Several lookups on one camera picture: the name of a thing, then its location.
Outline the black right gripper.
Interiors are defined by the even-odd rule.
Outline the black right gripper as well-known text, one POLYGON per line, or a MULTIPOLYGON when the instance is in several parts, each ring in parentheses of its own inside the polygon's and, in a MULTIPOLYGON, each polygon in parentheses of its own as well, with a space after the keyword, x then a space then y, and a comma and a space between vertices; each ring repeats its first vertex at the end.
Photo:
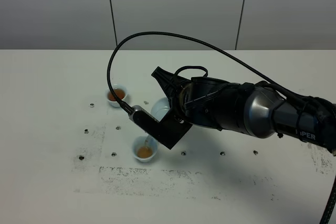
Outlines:
POLYGON ((179 125, 179 127, 192 127, 191 119, 186 115, 186 98, 189 96, 191 80, 177 77, 174 74, 157 67, 151 76, 158 82, 165 96, 169 100, 170 110, 164 117, 164 124, 168 127, 179 125))

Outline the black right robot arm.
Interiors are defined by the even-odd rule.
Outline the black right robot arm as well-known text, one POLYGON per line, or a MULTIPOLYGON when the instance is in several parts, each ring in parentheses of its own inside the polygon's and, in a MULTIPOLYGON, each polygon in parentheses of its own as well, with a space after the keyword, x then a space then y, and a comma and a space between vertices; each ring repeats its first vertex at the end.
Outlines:
POLYGON ((265 81, 239 84, 207 75, 187 79, 162 68, 152 76, 170 106, 157 136, 168 148, 197 125, 257 138, 288 135, 335 152, 335 105, 325 99, 295 95, 265 81))

